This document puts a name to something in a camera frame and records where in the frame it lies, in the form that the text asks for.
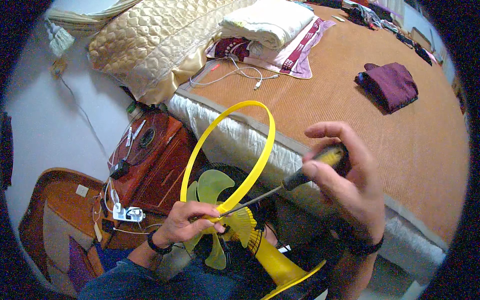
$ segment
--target quilted bedspread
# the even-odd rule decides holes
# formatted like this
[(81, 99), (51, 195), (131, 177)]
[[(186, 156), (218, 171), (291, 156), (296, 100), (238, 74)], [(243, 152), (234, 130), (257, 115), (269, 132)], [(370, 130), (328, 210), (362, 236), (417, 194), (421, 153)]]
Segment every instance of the quilted bedspread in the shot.
[(147, 104), (173, 95), (206, 62), (222, 18), (256, 0), (143, 0), (90, 43), (93, 68), (122, 81)]

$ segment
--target floor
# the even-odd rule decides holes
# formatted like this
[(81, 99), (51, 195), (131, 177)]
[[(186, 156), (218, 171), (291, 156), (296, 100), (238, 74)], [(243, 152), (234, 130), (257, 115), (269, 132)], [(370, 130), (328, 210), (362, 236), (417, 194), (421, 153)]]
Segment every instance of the floor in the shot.
[[(114, 2), (57, 0), (53, 5), (89, 13), (105, 9)], [(109, 154), (129, 122), (125, 109), (130, 99), (108, 76), (91, 70), (84, 50), (86, 44), (87, 40), (77, 41), (69, 50), (69, 65), (63, 78), (88, 114)], [(28, 206), (35, 182), (44, 170), (62, 167), (101, 180), (108, 176), (106, 158), (86, 119), (73, 104), (69, 91), (50, 76), (48, 68), (53, 61), (45, 29), (39, 24), (27, 41), (6, 95), (15, 149), (12, 186), (6, 197), (15, 230)], [(411, 283), (412, 279), (403, 270), (379, 258), (372, 280), (360, 299), (415, 299), (408, 295), (402, 298)]]

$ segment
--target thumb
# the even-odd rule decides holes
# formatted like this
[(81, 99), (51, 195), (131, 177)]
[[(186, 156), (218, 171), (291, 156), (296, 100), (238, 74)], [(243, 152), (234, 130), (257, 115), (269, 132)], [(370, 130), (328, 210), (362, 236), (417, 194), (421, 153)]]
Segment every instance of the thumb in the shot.
[(322, 162), (311, 160), (306, 162), (302, 171), (318, 186), (326, 188), (336, 198), (343, 198), (351, 188), (351, 182), (341, 177), (335, 170)]

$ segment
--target yellow fan blade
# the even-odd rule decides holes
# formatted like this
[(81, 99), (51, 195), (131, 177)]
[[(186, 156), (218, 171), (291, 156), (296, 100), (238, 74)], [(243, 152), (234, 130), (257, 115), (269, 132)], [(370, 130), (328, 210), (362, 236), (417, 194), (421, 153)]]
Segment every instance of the yellow fan blade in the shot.
[(246, 248), (252, 231), (250, 214), (246, 207), (236, 211), (232, 216), (224, 217), (225, 224), (229, 225), (240, 239), (241, 245)]
[(197, 194), (200, 202), (216, 204), (218, 195), (235, 185), (227, 174), (219, 170), (207, 170), (198, 179)]
[(188, 253), (191, 253), (193, 251), (193, 249), (198, 244), (198, 242), (200, 241), (203, 235), (204, 234), (200, 232), (199, 234), (194, 236), (191, 240), (183, 242), (183, 245), (185, 246), (185, 249), (187, 249)]
[(222, 246), (218, 240), (216, 233), (212, 234), (213, 238), (213, 247), (210, 255), (205, 259), (205, 264), (211, 268), (217, 270), (223, 270), (227, 266), (227, 259), (225, 253), (223, 253)]
[(198, 185), (198, 182), (194, 181), (187, 188), (187, 202), (188, 201), (197, 201), (197, 185)]

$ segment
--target black charger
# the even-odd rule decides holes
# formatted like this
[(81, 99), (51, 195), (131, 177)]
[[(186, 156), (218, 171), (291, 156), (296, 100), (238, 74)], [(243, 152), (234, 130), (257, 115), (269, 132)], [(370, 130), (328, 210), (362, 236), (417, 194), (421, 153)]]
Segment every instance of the black charger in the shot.
[(110, 177), (118, 180), (120, 177), (128, 173), (129, 168), (130, 164), (126, 160), (122, 159), (116, 165), (113, 165), (110, 168)]

